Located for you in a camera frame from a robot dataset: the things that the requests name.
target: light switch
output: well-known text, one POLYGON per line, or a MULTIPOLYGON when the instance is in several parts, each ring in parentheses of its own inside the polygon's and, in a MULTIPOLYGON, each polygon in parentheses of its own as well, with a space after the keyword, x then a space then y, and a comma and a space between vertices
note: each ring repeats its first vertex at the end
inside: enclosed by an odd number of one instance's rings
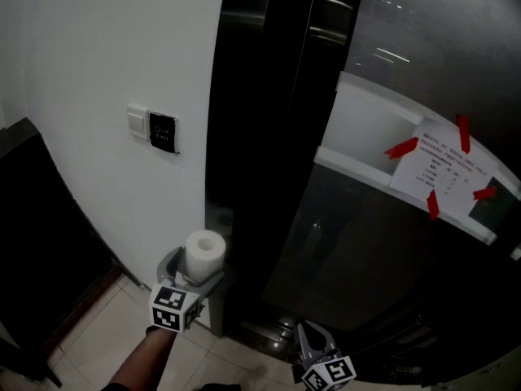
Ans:
POLYGON ((148 140, 147 108, 130 104, 127 106, 127 117, 129 119, 130 134, 148 140))

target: white wall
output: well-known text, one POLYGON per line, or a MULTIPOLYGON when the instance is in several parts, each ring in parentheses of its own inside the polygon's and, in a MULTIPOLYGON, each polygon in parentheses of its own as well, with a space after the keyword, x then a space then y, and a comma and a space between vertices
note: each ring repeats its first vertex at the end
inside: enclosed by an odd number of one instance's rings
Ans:
POLYGON ((7 79, 0 74, 5 83, 23 73, 21 89, 2 96, 25 98, 83 211, 123 263, 153 283, 159 260, 204 228, 221 0, 11 1, 11 24, 22 25, 7 46, 21 55, 3 59, 7 79), (129 135, 129 103, 179 117, 180 156, 129 135))
POLYGON ((0 0, 0 128, 27 116, 20 0, 0 0))
POLYGON ((6 120, 3 118, 2 97, 0 97, 0 129, 6 127, 6 120))
POLYGON ((11 337, 11 335, 2 323, 0 323, 0 339, 5 340, 7 343, 10 343, 11 345, 19 348, 15 340, 11 337))

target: beige floor tile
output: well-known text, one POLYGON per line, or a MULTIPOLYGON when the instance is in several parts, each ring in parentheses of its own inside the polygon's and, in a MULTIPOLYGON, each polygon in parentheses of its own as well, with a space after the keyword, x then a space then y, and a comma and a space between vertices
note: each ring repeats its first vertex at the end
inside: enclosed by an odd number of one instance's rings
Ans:
POLYGON ((173 344, 158 391, 181 391, 208 351, 178 335, 173 344))
POLYGON ((235 384, 240 368, 208 353, 183 391, 194 391, 206 384, 235 384))
POLYGON ((80 319, 72 330, 65 336, 59 344, 62 351, 67 352, 71 349, 76 339, 89 326, 89 324, 96 318, 96 316, 105 308, 112 298, 120 291, 117 284, 113 284, 95 303, 90 307, 89 311, 80 319))
POLYGON ((58 363, 58 361, 62 358, 62 356, 63 356, 63 351, 61 350, 61 348, 59 346, 57 346, 56 349, 50 353, 49 358, 47 358, 47 363, 49 364, 49 366, 51 368, 55 367, 56 363, 58 363))
POLYGON ((306 389, 304 382, 300 382, 299 384, 292 383, 291 385, 293 389, 306 389))
POLYGON ((2 391, 36 391, 39 385, 39 382, 27 380, 13 371, 0 371, 2 391))
POLYGON ((241 345, 229 337, 217 340, 210 352, 259 376, 271 380, 279 379, 288 385, 293 384, 292 378, 288 375, 288 364, 241 345))
POLYGON ((148 313, 120 290, 65 354, 101 389, 145 337, 149 325, 148 313))
POLYGON ((182 334, 186 339, 193 341, 201 348, 210 350, 212 345, 218 339, 217 336, 214 336, 209 330, 201 327, 197 323, 192 323, 190 328, 182 334))
POLYGON ((125 274, 123 274, 118 280, 116 281, 116 284, 119 288, 124 288, 125 285, 129 282, 129 277, 127 277, 125 274))
POLYGON ((428 391, 429 388, 420 387, 419 385, 389 385, 375 384, 372 382, 351 381, 345 387, 346 391, 428 391))
POLYGON ((296 391, 298 388, 269 380, 253 372, 241 369, 234 378, 234 384, 241 385, 241 391, 296 391))
POLYGON ((62 383, 58 388, 49 380, 45 379, 38 391, 95 391, 95 388, 77 370, 67 356, 63 356, 55 366, 55 374, 62 383))
POLYGON ((136 301, 143 309, 148 312, 148 301, 150 300, 150 291, 146 288, 141 289, 135 283, 129 280, 129 282, 123 287, 123 291, 126 292, 134 301, 136 301))

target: red tape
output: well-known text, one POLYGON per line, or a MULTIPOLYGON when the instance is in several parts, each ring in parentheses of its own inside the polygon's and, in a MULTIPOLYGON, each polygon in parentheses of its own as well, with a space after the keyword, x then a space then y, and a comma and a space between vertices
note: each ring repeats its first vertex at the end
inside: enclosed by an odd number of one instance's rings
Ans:
POLYGON ((418 138, 414 137, 412 139, 406 140, 405 142, 397 144, 395 147, 385 151, 386 155, 389 155, 390 160, 394 160, 395 158, 400 158, 416 149, 416 145, 418 144, 418 138))
POLYGON ((431 194, 427 197, 427 206, 429 207, 431 220, 436 220, 438 214, 440 214, 440 209, 438 208, 438 200, 436 199, 436 193, 434 190, 432 190, 431 194))
POLYGON ((469 153, 471 151, 471 132, 469 131, 469 118, 465 116, 456 116, 456 122, 459 127, 459 138, 462 141, 462 151, 469 153))
POLYGON ((474 200, 484 200, 496 195, 495 187, 487 187, 483 190, 474 191, 474 200))

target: switch panel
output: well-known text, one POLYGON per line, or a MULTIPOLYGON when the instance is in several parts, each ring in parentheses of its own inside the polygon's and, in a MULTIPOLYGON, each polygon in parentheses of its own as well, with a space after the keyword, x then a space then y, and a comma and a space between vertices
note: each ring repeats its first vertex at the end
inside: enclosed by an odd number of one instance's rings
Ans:
POLYGON ((150 143, 163 151, 179 153, 176 149, 176 119, 157 112, 149 113, 150 143))
POLYGON ((147 109, 136 104, 127 106, 129 132, 137 138, 148 140, 147 109))

